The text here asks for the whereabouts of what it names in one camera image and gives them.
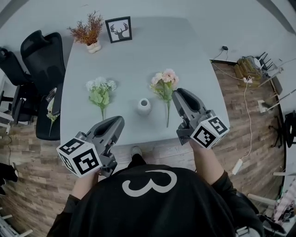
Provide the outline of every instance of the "wood laminate floor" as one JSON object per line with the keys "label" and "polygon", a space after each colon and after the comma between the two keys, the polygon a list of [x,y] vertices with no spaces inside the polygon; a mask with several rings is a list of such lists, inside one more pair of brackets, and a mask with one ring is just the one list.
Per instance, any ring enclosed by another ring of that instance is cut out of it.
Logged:
{"label": "wood laminate floor", "polygon": [[[235,76],[232,66],[217,66]],[[238,80],[223,74],[214,66],[213,68],[220,83],[231,125],[230,132],[214,147],[214,151],[230,173],[237,160],[250,149],[249,117],[243,96],[245,87],[240,86]],[[257,100],[272,95],[273,90],[269,83],[260,88],[247,89],[246,99],[252,121],[252,151],[244,158],[238,174],[230,175],[230,179],[234,187],[245,194],[253,193],[275,199],[282,184],[282,177],[272,176],[272,173],[283,170],[284,149],[271,148],[277,135],[275,131],[269,130],[268,126],[277,126],[274,116],[278,115],[278,109],[261,114],[257,103]],[[33,229],[34,232],[30,236],[42,237],[46,236],[56,215],[64,208],[76,177],[62,166],[56,152],[59,142],[37,139],[35,124],[17,125],[11,129],[10,162],[17,165],[19,181],[8,181],[3,187],[6,197],[0,198],[0,206],[3,207],[2,215],[13,215],[9,222],[15,229],[20,232]],[[0,135],[3,136],[0,140],[0,162],[8,164],[7,144],[10,138],[5,136],[5,129],[0,129]],[[118,169],[125,168],[130,162],[131,146],[112,149],[119,164]],[[139,146],[147,163],[195,170],[192,149],[189,144],[181,146],[178,139],[142,143]],[[260,210],[264,209],[263,205],[255,204]]]}

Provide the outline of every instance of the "chair backrest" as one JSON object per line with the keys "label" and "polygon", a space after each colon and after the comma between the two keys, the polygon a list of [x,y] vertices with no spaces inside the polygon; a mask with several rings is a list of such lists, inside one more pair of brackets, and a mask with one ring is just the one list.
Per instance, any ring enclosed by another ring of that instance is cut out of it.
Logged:
{"label": "chair backrest", "polygon": [[41,95],[48,95],[53,88],[64,82],[66,70],[59,33],[45,37],[41,31],[32,33],[23,41],[20,53]]}
{"label": "chair backrest", "polygon": [[30,75],[22,69],[14,53],[0,48],[0,68],[15,86],[30,83]]}

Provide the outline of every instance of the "desk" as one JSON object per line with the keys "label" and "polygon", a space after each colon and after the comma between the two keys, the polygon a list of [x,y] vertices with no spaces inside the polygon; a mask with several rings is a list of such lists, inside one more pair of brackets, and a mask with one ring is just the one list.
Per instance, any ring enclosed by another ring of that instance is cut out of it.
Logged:
{"label": "desk", "polygon": [[[180,78],[178,87],[198,96],[229,126],[227,110],[215,72],[193,28],[186,19],[131,18],[133,39],[111,44],[106,32],[100,35],[102,49],[89,54],[86,46],[74,43],[65,75],[61,107],[61,143],[77,132],[87,132],[101,121],[101,111],[88,100],[85,83],[99,76],[117,82],[106,118],[121,115],[125,127],[117,145],[176,138],[182,122],[171,103],[166,128],[166,104],[149,88],[155,73],[172,68]],[[140,99],[152,105],[148,117],[136,112]]]}

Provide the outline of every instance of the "deer antler picture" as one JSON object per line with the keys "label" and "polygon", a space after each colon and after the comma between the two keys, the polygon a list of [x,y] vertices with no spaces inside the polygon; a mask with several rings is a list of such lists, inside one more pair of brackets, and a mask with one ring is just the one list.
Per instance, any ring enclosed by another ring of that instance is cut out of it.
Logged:
{"label": "deer antler picture", "polygon": [[130,17],[107,20],[106,26],[108,29],[111,43],[132,39],[131,29],[129,27]]}

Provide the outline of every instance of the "white pot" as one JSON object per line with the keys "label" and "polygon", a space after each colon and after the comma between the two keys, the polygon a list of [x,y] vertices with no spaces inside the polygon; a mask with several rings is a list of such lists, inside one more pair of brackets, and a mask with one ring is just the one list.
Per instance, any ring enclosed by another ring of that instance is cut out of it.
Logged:
{"label": "white pot", "polygon": [[139,115],[146,117],[150,114],[151,110],[152,107],[148,99],[143,98],[139,101],[137,106],[137,112]]}
{"label": "white pot", "polygon": [[91,54],[99,51],[102,48],[99,41],[94,44],[87,45],[86,47],[88,49],[88,52],[90,52]]}

